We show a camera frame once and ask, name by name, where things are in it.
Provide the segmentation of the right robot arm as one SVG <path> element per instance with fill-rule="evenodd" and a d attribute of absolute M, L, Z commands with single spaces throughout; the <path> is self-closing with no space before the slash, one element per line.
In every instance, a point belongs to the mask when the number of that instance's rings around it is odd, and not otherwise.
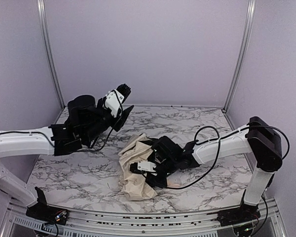
<path fill-rule="evenodd" d="M 178 170 L 211 164 L 209 170 L 198 179 L 182 187 L 187 189 L 209 175 L 220 159 L 243 158 L 246 155 L 255 158 L 256 166 L 244 189 L 240 205 L 217 213 L 221 226 L 260 218 L 259 202 L 290 150 L 287 135 L 259 117 L 251 117 L 247 124 L 225 135 L 221 135 L 214 126 L 204 126 L 184 147 L 167 136 L 153 139 L 150 145 L 151 155 L 136 167 L 147 184 L 163 189 L 171 189 L 167 179 Z"/>

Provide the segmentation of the cream and black umbrella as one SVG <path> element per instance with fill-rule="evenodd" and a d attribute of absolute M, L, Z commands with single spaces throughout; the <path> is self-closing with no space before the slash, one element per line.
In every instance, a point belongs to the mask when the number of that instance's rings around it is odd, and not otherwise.
<path fill-rule="evenodd" d="M 171 187 L 168 177 L 177 171 L 181 147 L 167 136 L 132 135 L 118 153 L 122 169 L 122 193 L 130 201 L 152 199 L 155 188 Z"/>

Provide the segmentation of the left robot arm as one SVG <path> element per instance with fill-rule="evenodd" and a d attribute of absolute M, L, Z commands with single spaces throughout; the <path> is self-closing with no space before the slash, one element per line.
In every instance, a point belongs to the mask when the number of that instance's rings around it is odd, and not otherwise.
<path fill-rule="evenodd" d="M 0 158 L 22 155 L 64 156 L 91 149 L 108 128 L 119 131 L 132 107 L 123 108 L 129 95 L 110 91 L 98 101 L 92 95 L 80 95 L 68 103 L 69 116 L 63 124 L 37 129 L 0 131 Z M 69 212 L 48 205 L 39 187 L 32 187 L 0 163 L 0 190 L 22 202 L 26 215 L 48 224 L 65 225 Z"/>

